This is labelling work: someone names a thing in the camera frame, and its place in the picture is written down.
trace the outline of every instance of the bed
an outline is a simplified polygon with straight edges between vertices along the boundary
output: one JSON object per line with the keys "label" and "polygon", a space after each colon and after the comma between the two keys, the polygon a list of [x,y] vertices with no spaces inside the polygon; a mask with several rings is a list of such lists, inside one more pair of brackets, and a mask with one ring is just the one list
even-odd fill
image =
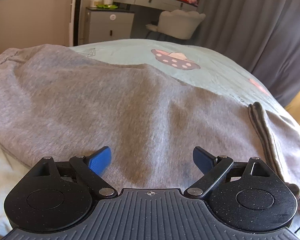
{"label": "bed", "polygon": [[[212,50],[151,40],[118,40],[72,47],[90,58],[111,64],[150,64],[164,73],[196,87],[232,97],[241,104],[260,102],[264,109],[284,116],[300,126],[249,72],[229,58]],[[11,228],[5,217],[3,202],[14,185],[27,173],[28,167],[0,149],[0,238]],[[300,226],[300,210],[291,230]]]}

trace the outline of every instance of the curtain fold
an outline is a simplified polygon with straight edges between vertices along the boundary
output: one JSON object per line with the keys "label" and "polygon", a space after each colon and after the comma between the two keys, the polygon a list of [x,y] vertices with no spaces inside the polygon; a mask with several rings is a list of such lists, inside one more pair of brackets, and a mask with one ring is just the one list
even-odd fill
{"label": "curtain fold", "polygon": [[300,91],[300,0],[200,0],[192,43],[231,58],[283,106]]}

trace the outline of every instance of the ribbed surface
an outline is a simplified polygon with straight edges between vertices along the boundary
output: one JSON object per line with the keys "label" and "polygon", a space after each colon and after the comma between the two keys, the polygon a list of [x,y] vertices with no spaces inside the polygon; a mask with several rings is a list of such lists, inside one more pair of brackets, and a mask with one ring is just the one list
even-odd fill
{"label": "ribbed surface", "polygon": [[102,200],[89,218],[69,230],[39,235],[15,229],[5,240],[298,239],[286,228],[265,234],[229,228],[214,218],[204,202],[185,198],[175,189],[148,192],[125,189],[118,198]]}

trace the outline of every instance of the beige upholstered chair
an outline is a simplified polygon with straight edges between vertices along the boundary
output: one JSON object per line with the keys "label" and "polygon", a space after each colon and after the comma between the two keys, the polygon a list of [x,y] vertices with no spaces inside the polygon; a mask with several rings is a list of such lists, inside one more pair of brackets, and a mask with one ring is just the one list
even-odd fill
{"label": "beige upholstered chair", "polygon": [[158,32],[177,39],[189,40],[205,17],[204,13],[199,14],[194,11],[164,11],[160,14],[158,26],[153,24],[146,25],[146,28],[149,30],[146,38],[148,38],[151,32]]}

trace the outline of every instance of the silver screw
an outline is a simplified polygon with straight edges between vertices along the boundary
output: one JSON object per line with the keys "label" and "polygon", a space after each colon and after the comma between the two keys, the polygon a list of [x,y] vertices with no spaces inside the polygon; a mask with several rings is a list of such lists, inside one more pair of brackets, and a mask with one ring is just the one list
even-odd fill
{"label": "silver screw", "polygon": [[200,189],[198,187],[188,188],[187,192],[192,196],[199,196],[203,193],[202,189]]}
{"label": "silver screw", "polygon": [[103,196],[111,196],[114,194],[114,190],[112,188],[105,187],[99,190],[99,193]]}

